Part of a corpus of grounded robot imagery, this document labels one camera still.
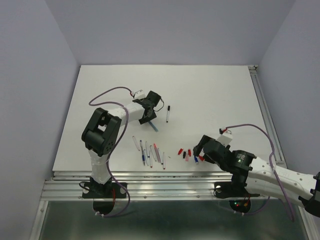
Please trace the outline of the small blue marker cap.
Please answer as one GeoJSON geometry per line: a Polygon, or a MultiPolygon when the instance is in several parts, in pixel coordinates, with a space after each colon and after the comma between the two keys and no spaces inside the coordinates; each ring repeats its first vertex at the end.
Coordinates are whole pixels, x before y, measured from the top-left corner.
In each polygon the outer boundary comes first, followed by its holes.
{"type": "Polygon", "coordinates": [[[196,156],[194,156],[194,161],[195,161],[196,164],[199,164],[199,160],[198,160],[198,158],[196,156]]]}

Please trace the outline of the white marker black cap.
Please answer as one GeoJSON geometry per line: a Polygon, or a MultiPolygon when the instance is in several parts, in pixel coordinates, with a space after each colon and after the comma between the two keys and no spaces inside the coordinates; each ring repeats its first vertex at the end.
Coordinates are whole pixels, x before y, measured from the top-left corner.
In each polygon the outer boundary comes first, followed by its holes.
{"type": "Polygon", "coordinates": [[[166,122],[166,123],[169,122],[170,112],[171,112],[171,106],[168,105],[168,106],[167,106],[167,112],[166,112],[166,119],[165,119],[165,122],[166,122]]]}

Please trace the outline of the light blue pen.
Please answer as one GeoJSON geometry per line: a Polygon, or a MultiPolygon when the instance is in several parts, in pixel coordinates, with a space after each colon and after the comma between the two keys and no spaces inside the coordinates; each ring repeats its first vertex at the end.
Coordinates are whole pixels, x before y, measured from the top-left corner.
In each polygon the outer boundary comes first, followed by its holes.
{"type": "Polygon", "coordinates": [[[158,128],[151,121],[149,121],[148,123],[156,133],[159,131],[158,128]]]}

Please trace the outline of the white marker red cap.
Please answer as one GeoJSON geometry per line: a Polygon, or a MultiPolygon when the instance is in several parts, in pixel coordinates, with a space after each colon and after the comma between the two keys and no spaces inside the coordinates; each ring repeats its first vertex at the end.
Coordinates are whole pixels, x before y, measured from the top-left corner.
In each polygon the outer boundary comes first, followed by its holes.
{"type": "Polygon", "coordinates": [[[162,154],[162,168],[165,170],[166,169],[166,154],[163,152],[162,154]]]}

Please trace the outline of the thin pen black cap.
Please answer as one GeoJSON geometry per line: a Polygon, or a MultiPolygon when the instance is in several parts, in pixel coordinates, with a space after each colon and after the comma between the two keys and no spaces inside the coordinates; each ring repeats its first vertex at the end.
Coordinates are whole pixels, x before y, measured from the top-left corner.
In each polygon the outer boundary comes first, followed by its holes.
{"type": "Polygon", "coordinates": [[[163,165],[164,161],[163,161],[163,153],[161,152],[161,150],[159,148],[157,148],[158,153],[159,153],[159,157],[160,157],[160,163],[163,165]]]}

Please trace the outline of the translucent red pen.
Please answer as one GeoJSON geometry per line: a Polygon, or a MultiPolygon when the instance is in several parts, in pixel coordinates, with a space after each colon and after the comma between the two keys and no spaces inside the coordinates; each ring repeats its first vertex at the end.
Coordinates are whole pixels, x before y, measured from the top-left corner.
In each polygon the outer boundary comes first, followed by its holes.
{"type": "Polygon", "coordinates": [[[155,154],[156,154],[157,161],[159,163],[161,163],[161,157],[160,157],[160,153],[159,153],[158,147],[157,147],[157,145],[155,143],[153,144],[153,147],[154,147],[154,151],[155,151],[155,154]]]}

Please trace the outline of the blue ballpoint pen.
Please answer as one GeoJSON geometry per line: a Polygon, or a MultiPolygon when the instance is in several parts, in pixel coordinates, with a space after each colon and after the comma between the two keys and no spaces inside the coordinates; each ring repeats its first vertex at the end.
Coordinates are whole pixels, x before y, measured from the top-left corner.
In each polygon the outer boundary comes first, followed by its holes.
{"type": "Polygon", "coordinates": [[[142,163],[145,166],[146,165],[146,157],[145,157],[144,148],[143,148],[143,144],[142,144],[141,139],[139,140],[139,148],[140,148],[140,152],[141,152],[142,163]]]}

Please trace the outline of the thin white red-tipped pen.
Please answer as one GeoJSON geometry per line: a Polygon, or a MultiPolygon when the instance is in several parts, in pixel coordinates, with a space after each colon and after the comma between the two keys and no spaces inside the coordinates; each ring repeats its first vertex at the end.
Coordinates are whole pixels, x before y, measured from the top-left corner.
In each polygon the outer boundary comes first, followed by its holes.
{"type": "Polygon", "coordinates": [[[153,168],[153,159],[152,159],[151,150],[149,150],[149,166],[150,166],[150,168],[153,168]]]}

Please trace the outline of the thin white red pen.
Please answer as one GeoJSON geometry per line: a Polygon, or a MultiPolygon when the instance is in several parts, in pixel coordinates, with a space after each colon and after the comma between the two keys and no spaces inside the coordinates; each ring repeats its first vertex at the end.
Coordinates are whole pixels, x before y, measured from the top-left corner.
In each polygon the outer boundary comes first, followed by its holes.
{"type": "Polygon", "coordinates": [[[138,144],[138,141],[137,141],[137,139],[136,139],[136,137],[134,135],[132,136],[132,140],[133,140],[137,150],[140,151],[140,145],[138,144]]]}

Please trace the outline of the white marker blue cap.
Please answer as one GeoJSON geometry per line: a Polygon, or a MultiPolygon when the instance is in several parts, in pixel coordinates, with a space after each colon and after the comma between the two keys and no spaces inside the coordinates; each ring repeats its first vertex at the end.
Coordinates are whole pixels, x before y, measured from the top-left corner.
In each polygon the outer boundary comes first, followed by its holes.
{"type": "Polygon", "coordinates": [[[146,141],[145,142],[145,155],[147,158],[150,158],[150,154],[149,154],[149,150],[148,150],[148,142],[146,141]]]}

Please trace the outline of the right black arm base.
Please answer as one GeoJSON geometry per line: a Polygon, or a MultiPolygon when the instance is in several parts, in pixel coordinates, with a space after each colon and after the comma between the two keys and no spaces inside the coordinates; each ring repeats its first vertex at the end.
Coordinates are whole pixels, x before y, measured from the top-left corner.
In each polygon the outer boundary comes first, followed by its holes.
{"type": "Polygon", "coordinates": [[[229,205],[233,211],[248,214],[251,209],[251,198],[259,197],[258,193],[249,193],[247,175],[233,174],[231,181],[222,181],[215,184],[213,195],[218,199],[229,199],[229,205]]]}

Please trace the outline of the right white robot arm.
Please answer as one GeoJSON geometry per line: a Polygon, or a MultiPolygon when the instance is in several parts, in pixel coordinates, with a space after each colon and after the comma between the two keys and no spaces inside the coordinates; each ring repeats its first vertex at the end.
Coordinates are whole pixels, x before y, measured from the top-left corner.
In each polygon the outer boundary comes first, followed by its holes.
{"type": "Polygon", "coordinates": [[[268,196],[320,215],[320,175],[304,174],[277,166],[244,150],[230,150],[229,142],[203,135],[193,148],[196,157],[217,165],[231,174],[231,180],[219,183],[218,199],[268,196]]]}

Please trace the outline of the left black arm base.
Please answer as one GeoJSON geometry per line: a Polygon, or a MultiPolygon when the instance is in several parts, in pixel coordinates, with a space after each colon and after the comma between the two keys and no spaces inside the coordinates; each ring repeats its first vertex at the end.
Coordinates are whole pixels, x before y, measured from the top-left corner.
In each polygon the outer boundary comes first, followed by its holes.
{"type": "Polygon", "coordinates": [[[95,214],[101,217],[118,215],[118,213],[113,213],[116,200],[126,199],[128,196],[124,189],[127,187],[126,182],[122,182],[121,187],[112,179],[109,179],[105,184],[90,179],[90,181],[81,181],[78,185],[82,190],[81,197],[86,200],[93,200],[92,208],[95,214]]]}

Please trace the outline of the uncapped white blue marker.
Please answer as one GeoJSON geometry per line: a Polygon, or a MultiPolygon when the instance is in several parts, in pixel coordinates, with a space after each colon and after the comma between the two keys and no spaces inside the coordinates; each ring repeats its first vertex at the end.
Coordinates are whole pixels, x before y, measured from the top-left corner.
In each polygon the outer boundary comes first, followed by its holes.
{"type": "Polygon", "coordinates": [[[154,161],[157,162],[158,159],[157,159],[154,147],[152,145],[150,145],[149,148],[150,148],[150,152],[151,152],[151,155],[152,155],[154,161]]]}

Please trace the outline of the aluminium front rail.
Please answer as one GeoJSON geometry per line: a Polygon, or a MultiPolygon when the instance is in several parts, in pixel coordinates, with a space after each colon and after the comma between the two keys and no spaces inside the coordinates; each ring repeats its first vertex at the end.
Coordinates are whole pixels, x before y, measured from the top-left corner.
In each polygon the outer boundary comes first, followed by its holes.
{"type": "Polygon", "coordinates": [[[56,172],[42,189],[32,240],[317,240],[319,229],[301,208],[290,221],[282,203],[271,199],[254,215],[240,216],[213,194],[222,172],[117,172],[131,200],[118,199],[122,216],[95,215],[93,201],[82,196],[89,174],[56,172]]]}

